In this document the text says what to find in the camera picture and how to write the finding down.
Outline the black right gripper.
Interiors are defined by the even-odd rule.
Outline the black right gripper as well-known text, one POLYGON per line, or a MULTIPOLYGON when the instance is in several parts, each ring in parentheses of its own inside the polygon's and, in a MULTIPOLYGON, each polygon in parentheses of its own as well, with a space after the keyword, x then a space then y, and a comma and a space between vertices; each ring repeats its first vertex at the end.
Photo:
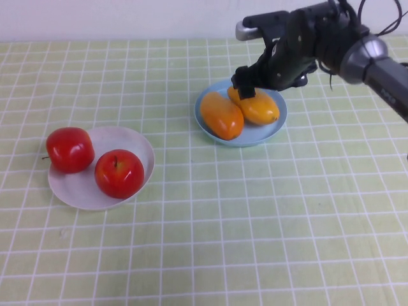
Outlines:
POLYGON ((265 89, 283 91, 307 85, 307 75, 317 70, 317 16, 317 8, 259 16, 265 51, 259 62, 238 67, 231 77, 240 98, 253 98, 265 89))

